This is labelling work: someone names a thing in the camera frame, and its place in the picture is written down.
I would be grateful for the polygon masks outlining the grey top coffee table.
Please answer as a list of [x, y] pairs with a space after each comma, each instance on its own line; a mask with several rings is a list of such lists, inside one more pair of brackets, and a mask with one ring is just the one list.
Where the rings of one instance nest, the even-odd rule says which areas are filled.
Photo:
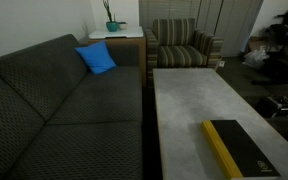
[[236, 120], [288, 180], [288, 142], [210, 68], [153, 71], [163, 180], [225, 180], [201, 132], [204, 120]]

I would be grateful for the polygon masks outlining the wooden side table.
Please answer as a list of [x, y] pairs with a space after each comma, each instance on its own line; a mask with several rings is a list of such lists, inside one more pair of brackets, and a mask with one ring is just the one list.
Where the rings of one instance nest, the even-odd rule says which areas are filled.
[[107, 38], [104, 39], [108, 51], [117, 65], [137, 65], [140, 68], [142, 86], [146, 79], [146, 39], [140, 38]]

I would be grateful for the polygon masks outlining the white board on side table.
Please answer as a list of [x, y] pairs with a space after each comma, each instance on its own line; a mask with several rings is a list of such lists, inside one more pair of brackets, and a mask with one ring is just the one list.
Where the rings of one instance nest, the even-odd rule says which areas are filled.
[[141, 38], [141, 37], [143, 37], [143, 30], [141, 26], [130, 27], [125, 30], [118, 30], [116, 32], [109, 32], [107, 29], [100, 29], [92, 32], [89, 35], [90, 39]]

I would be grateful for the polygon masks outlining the blue cushion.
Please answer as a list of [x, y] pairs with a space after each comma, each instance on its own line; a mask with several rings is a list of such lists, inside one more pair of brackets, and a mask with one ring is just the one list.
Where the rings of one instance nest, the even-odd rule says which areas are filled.
[[93, 74], [103, 73], [116, 66], [104, 41], [86, 47], [78, 47], [75, 51], [82, 57]]

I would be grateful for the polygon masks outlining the small white plant pot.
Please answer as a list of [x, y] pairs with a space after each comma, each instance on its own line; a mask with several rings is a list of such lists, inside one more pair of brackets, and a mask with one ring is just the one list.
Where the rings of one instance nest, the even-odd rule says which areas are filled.
[[127, 26], [128, 26], [128, 23], [126, 23], [126, 22], [119, 22], [118, 25], [119, 25], [119, 30], [126, 30], [126, 29], [127, 29]]

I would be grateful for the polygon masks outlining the teal plant pot with plant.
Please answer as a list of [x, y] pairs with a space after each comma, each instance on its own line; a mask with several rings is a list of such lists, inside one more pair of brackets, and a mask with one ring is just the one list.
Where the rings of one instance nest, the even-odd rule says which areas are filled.
[[109, 32], [117, 32], [118, 31], [118, 22], [112, 18], [112, 14], [110, 11], [109, 0], [102, 0], [103, 6], [106, 10], [108, 21], [106, 22], [106, 28]]

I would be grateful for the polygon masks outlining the dark grey fabric sofa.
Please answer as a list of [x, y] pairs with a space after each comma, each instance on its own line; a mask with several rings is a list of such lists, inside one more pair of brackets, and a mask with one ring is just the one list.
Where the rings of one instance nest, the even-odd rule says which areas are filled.
[[78, 47], [0, 57], [0, 180], [143, 180], [140, 68], [93, 74]]

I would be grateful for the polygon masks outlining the white plastic bag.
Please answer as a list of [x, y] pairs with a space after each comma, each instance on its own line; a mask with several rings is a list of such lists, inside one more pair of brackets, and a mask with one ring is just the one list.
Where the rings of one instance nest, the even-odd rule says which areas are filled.
[[269, 55], [265, 50], [254, 50], [244, 56], [245, 60], [243, 65], [247, 65], [256, 70], [260, 69], [264, 65], [264, 60], [269, 58]]

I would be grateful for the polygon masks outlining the cardboard box on floor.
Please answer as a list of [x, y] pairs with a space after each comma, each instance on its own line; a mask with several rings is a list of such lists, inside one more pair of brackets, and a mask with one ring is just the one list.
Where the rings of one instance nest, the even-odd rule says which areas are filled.
[[251, 36], [247, 43], [247, 48], [249, 51], [259, 50], [261, 46], [265, 46], [267, 44], [266, 37], [255, 37]]

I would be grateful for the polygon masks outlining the black case on floor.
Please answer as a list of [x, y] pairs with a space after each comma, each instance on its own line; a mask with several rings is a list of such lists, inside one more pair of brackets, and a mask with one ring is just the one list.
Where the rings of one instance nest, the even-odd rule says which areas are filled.
[[265, 118], [288, 117], [288, 96], [263, 97], [255, 110]]

